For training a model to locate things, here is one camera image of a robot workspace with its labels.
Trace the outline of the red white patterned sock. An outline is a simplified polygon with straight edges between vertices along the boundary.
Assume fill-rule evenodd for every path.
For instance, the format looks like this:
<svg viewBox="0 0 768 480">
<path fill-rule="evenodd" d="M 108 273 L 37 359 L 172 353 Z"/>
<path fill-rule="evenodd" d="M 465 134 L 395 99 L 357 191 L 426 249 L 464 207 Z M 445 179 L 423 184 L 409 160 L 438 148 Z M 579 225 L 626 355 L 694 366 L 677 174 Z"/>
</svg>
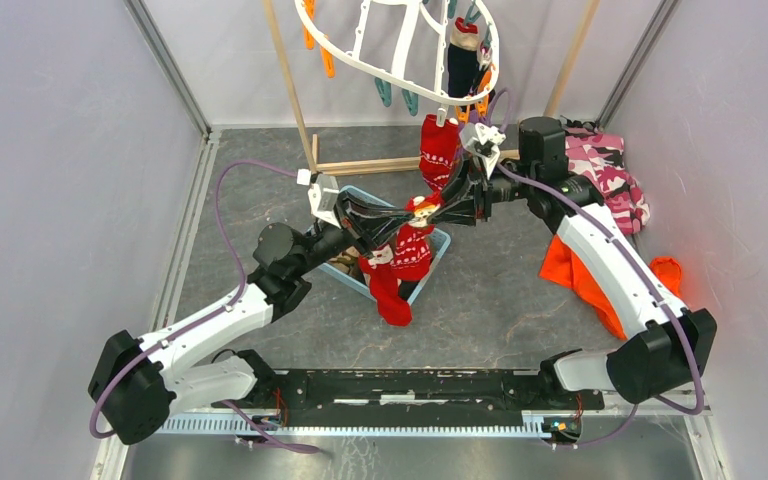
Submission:
<svg viewBox="0 0 768 480">
<path fill-rule="evenodd" d="M 450 120 L 437 125 L 437 117 L 425 117 L 420 134 L 419 170 L 426 185 L 437 192 L 447 184 L 459 146 L 458 126 Z"/>
</svg>

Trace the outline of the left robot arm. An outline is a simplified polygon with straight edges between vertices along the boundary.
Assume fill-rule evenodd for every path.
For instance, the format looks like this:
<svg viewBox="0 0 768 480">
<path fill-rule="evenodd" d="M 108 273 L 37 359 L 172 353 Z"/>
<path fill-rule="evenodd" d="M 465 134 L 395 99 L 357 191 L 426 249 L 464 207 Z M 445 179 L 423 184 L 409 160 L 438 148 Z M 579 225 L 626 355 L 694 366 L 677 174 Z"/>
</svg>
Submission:
<svg viewBox="0 0 768 480">
<path fill-rule="evenodd" d="M 94 402 L 93 437 L 117 437 L 125 445 L 154 434 L 172 415 L 220 401 L 266 405 L 273 379 L 241 357 L 201 365 L 211 352 L 295 310 L 311 289 L 306 274 L 354 248 L 373 259 L 405 226 L 422 219 L 424 198 L 403 208 L 387 207 L 339 191 L 330 203 L 311 197 L 315 221 L 300 232 L 284 223 L 258 236 L 251 273 L 197 313 L 135 337 L 126 330 L 110 336 L 88 385 Z"/>
</svg>

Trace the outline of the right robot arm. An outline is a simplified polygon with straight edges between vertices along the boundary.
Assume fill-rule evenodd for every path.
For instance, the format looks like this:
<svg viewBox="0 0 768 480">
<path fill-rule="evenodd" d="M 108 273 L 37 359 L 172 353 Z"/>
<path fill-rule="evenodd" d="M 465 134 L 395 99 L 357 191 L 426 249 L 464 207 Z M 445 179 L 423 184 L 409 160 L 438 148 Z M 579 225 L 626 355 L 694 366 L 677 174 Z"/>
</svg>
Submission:
<svg viewBox="0 0 768 480">
<path fill-rule="evenodd" d="M 578 391 L 613 391 L 631 404 L 657 399 L 686 414 L 705 405 L 701 383 L 717 323 L 690 310 L 660 281 L 621 233 L 593 182 L 569 170 L 559 120 L 518 125 L 516 160 L 503 157 L 505 136 L 470 123 L 459 133 L 462 157 L 442 189 L 432 223 L 475 225 L 497 203 L 526 200 L 530 211 L 582 261 L 617 315 L 626 341 L 613 351 L 557 354 L 540 365 L 537 392 L 562 408 Z"/>
</svg>

